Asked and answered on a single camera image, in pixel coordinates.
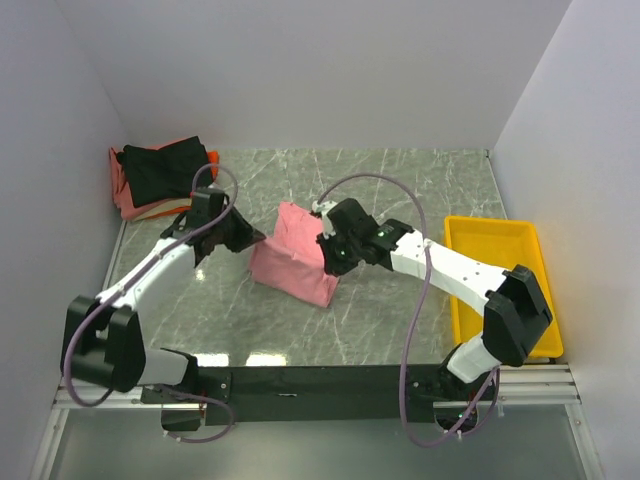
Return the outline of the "pink t shirt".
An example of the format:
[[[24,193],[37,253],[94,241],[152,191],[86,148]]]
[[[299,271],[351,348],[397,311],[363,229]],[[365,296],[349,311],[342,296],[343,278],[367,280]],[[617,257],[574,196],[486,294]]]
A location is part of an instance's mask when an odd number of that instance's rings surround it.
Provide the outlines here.
[[[306,209],[282,202],[274,232],[254,246],[249,271],[254,281],[299,300],[326,308],[338,279],[324,271],[324,257],[316,237],[322,221]]]

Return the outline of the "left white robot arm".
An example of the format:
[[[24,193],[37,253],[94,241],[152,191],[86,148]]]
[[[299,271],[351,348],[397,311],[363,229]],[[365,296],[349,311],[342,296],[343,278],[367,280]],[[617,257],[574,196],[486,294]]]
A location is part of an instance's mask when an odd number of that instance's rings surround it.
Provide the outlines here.
[[[118,283],[69,304],[61,352],[65,383],[80,380],[122,393],[164,385],[176,401],[193,399],[200,388],[196,357],[147,347],[141,323],[216,247],[240,253],[265,238],[222,190],[197,189],[191,208]]]

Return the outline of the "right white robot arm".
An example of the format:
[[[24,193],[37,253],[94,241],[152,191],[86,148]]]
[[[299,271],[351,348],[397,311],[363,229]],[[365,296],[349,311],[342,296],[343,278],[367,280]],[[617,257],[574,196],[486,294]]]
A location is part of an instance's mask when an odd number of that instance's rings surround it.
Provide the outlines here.
[[[519,367],[551,325],[553,315],[529,268],[484,264],[430,240],[412,226],[382,224],[353,199],[314,203],[322,222],[317,237],[327,274],[339,277],[359,263],[427,281],[483,318],[479,333],[456,347],[439,374],[444,395],[460,399],[495,367]]]

